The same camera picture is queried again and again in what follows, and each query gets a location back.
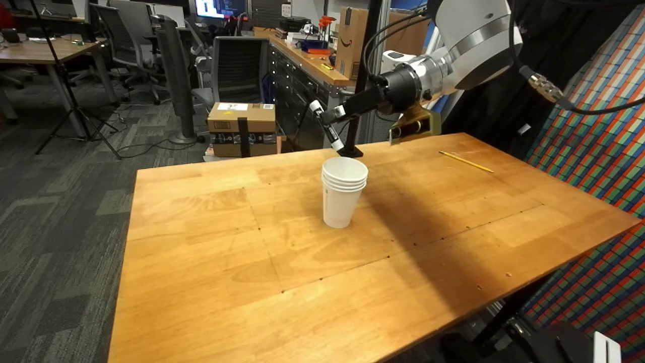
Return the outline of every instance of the box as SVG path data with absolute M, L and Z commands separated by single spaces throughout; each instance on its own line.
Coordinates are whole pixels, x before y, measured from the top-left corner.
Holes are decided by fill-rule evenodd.
M 215 103 L 208 114 L 215 158 L 276 153 L 276 108 L 269 103 Z
M 342 8 L 339 33 L 336 33 L 336 71 L 348 79 L 356 79 L 360 66 L 360 53 L 364 45 L 364 26 L 367 26 L 367 8 Z M 400 20 L 410 11 L 396 11 L 389 13 L 389 21 Z M 399 50 L 404 55 L 421 55 L 422 40 L 427 31 L 427 20 L 412 24 L 392 36 L 387 38 L 382 50 Z

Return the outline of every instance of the gray carpet floor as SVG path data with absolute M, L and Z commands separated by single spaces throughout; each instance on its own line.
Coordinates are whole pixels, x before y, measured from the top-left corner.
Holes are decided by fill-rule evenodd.
M 19 122 L 0 119 L 0 363 L 107 360 L 135 174 L 202 162 L 205 145 L 170 145 L 170 107 L 144 86 L 114 107 L 88 79 L 74 94 L 118 129 L 105 134 L 124 159 L 68 122 L 31 154 L 62 114 L 59 94 L 45 76 L 4 88 Z

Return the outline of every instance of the white paper cup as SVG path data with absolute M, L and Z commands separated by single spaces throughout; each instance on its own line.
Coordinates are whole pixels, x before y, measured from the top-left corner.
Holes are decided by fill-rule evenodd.
M 348 225 L 367 176 L 367 166 L 356 159 L 333 158 L 322 163 L 322 219 L 326 225 Z

